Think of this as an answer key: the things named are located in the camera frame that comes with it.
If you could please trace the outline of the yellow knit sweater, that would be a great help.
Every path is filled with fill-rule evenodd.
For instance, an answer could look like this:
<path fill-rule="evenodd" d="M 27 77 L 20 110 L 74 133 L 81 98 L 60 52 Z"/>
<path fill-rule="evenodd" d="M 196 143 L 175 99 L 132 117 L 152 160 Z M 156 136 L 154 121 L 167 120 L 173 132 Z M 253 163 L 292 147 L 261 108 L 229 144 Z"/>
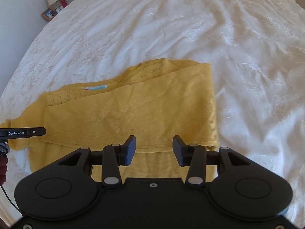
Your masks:
<path fill-rule="evenodd" d="M 123 178 L 185 178 L 172 139 L 215 149 L 218 146 L 214 86 L 209 63 L 150 60 L 106 81 L 63 86 L 39 98 L 4 128 L 44 127 L 46 135 L 11 139 L 13 150 L 29 149 L 30 169 L 81 147 L 93 151 L 121 144 L 134 135 L 136 153 Z"/>

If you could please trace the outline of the small alarm clock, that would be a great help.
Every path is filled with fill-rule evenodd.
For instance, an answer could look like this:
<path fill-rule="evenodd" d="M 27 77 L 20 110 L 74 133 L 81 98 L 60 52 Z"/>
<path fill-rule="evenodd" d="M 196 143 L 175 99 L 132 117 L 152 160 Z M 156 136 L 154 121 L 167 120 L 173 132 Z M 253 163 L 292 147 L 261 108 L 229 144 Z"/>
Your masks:
<path fill-rule="evenodd" d="M 64 9 L 63 5 L 56 5 L 56 7 L 55 7 L 55 11 L 57 14 L 63 9 Z"/>

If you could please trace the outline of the white embroidered bedspread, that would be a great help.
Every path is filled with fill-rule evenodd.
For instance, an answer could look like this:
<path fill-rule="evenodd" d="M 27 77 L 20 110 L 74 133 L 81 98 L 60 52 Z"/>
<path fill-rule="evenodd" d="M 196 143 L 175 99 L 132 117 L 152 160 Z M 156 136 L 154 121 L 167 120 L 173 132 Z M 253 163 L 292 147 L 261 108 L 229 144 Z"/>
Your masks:
<path fill-rule="evenodd" d="M 49 22 L 1 96 L 1 121 L 43 92 L 156 58 L 213 68 L 220 144 L 290 182 L 304 226 L 304 9 L 294 0 L 76 0 Z"/>

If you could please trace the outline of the red bottle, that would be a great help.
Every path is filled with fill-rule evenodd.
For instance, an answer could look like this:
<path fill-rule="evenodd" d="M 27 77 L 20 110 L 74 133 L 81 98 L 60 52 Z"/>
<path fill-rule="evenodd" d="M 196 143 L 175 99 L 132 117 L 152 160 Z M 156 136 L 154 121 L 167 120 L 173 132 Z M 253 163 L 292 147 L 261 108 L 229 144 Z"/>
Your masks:
<path fill-rule="evenodd" d="M 68 6 L 66 0 L 59 0 L 59 2 L 64 8 Z"/>

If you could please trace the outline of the left wooden photo frame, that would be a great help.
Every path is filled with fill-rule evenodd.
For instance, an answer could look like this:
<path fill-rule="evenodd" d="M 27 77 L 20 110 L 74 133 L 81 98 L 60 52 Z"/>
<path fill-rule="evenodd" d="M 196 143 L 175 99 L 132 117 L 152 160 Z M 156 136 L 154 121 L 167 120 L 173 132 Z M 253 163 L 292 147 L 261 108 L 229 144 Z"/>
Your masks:
<path fill-rule="evenodd" d="M 41 16 L 46 20 L 46 21 L 51 21 L 55 16 L 57 15 L 56 11 L 52 8 L 46 9 Z"/>

